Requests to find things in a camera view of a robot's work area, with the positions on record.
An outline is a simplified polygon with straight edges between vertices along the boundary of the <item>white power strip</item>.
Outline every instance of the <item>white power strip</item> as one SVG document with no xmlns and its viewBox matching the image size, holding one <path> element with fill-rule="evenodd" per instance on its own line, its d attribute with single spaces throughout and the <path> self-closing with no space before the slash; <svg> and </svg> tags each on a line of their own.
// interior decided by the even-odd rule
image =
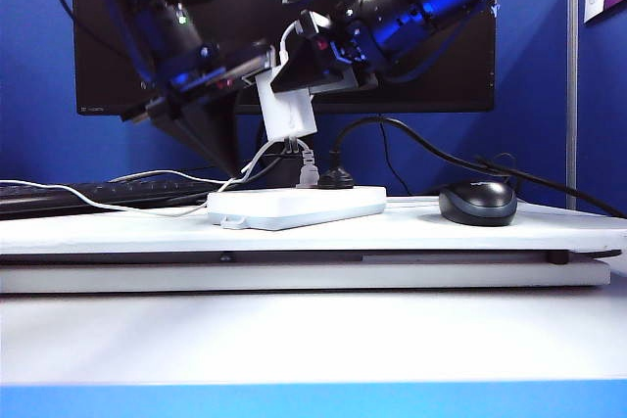
<svg viewBox="0 0 627 418">
<path fill-rule="evenodd" d="M 378 214 L 385 209 L 384 187 L 347 190 L 277 188 L 210 193 L 209 221 L 225 229 L 281 230 Z"/>
</svg>

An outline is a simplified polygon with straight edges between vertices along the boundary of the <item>black mouse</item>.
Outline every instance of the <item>black mouse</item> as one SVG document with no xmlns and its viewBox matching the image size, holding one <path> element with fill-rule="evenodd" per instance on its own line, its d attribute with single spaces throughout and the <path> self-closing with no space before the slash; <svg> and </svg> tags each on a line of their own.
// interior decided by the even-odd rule
<svg viewBox="0 0 627 418">
<path fill-rule="evenodd" d="M 498 181 L 453 183 L 440 192 L 440 212 L 466 225 L 509 225 L 516 214 L 514 191 Z"/>
</svg>

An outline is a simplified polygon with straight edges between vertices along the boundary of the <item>robotic arm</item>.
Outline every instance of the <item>robotic arm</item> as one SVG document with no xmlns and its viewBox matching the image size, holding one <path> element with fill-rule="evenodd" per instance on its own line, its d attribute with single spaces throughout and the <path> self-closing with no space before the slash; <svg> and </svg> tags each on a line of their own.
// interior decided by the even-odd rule
<svg viewBox="0 0 627 418">
<path fill-rule="evenodd" d="M 274 92 L 311 93 L 404 81 L 399 61 L 434 33 L 497 0 L 338 0 L 326 16 L 304 10 L 296 23 L 298 46 L 272 82 Z"/>
<path fill-rule="evenodd" d="M 143 104 L 148 117 L 231 176 L 237 174 L 236 91 L 273 66 L 263 43 L 227 53 L 201 38 L 185 5 L 210 0 L 105 0 L 143 81 L 159 98 Z M 296 3 L 308 4 L 310 0 Z M 337 0 L 321 15 L 304 10 L 298 45 L 274 76 L 274 93 L 354 90 L 393 81 L 399 60 L 424 39 L 496 0 Z"/>
<path fill-rule="evenodd" d="M 201 38 L 185 6 L 211 0 L 104 1 L 134 68 L 159 92 L 135 118 L 149 117 L 231 176 L 238 174 L 235 92 L 271 66 L 270 47 L 259 42 L 228 53 Z"/>
</svg>

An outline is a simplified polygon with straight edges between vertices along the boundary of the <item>monitor screen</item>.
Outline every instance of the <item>monitor screen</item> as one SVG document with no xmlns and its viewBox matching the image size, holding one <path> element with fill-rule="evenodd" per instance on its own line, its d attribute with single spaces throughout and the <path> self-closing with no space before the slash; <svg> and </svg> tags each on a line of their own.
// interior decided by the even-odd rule
<svg viewBox="0 0 627 418">
<path fill-rule="evenodd" d="M 100 0 L 73 0 L 74 11 L 99 37 L 123 50 L 118 32 Z M 312 10 L 324 13 L 328 0 Z M 299 9 L 281 0 L 214 0 L 189 8 L 205 39 L 235 47 L 266 39 L 278 48 L 285 28 Z M 494 107 L 495 20 L 483 12 L 423 75 L 405 84 L 385 84 L 359 92 L 318 95 L 317 113 L 480 112 Z M 420 44 L 419 61 L 438 50 L 451 33 L 444 30 Z M 80 28 L 74 30 L 76 109 L 82 115 L 120 115 L 151 99 L 130 61 L 117 56 Z M 258 113 L 255 87 L 240 92 L 238 113 Z"/>
</svg>

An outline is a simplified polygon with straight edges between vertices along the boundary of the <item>black keyboard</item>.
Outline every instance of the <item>black keyboard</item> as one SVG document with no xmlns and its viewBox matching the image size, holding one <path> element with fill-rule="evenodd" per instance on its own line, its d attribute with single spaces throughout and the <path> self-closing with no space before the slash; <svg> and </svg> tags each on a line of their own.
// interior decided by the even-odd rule
<svg viewBox="0 0 627 418">
<path fill-rule="evenodd" d="M 144 209 L 163 205 L 176 206 L 176 203 L 193 205 L 196 201 L 192 195 L 199 195 L 200 200 L 203 199 L 203 193 L 216 188 L 211 183 L 192 180 L 77 183 L 66 186 L 74 188 L 97 203 Z M 2 219 L 102 211 L 102 209 L 88 205 L 66 190 L 32 186 L 0 186 L 0 218 Z"/>
</svg>

